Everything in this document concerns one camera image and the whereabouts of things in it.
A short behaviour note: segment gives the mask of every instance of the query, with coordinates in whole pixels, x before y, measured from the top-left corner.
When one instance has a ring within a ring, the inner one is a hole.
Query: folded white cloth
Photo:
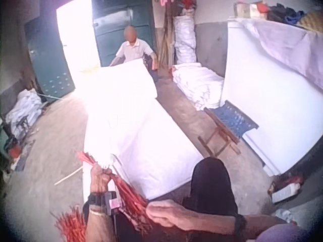
[[[191,100],[197,110],[220,105],[224,78],[200,63],[186,63],[174,66],[173,80]]]

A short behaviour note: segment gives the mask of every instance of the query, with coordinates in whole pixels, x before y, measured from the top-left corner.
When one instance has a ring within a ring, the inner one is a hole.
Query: red sticks
[[[62,213],[56,217],[56,224],[62,236],[67,242],[85,242],[85,221],[82,212],[78,208],[71,208],[70,213]]]

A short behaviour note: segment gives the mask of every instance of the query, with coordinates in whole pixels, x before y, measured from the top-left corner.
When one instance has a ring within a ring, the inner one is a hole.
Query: knee
[[[222,169],[226,170],[223,162],[215,157],[207,157],[201,160],[195,167],[197,170],[205,171],[220,171]]]

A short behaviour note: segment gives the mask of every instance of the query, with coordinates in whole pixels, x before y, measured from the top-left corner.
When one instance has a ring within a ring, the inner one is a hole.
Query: hand
[[[95,163],[91,169],[91,193],[101,193],[107,192],[107,184],[111,180],[109,174],[112,171],[110,169],[102,169],[98,163]]]
[[[194,229],[197,213],[187,210],[173,200],[151,202],[146,208],[147,216],[164,227],[179,227],[188,231]]]
[[[153,58],[153,59],[152,59],[151,69],[152,69],[153,71],[158,69],[158,60],[157,60],[156,58]]]

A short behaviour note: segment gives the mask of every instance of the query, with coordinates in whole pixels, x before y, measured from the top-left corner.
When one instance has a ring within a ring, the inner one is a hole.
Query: stacked white cloth
[[[175,65],[173,77],[177,86],[194,103],[196,110],[219,107],[223,77],[202,67],[201,63]]]
[[[35,89],[27,89],[18,94],[18,100],[14,108],[6,115],[6,122],[10,123],[11,132],[20,140],[24,137],[25,132],[17,123],[27,116],[27,121],[32,126],[41,114],[41,100]]]

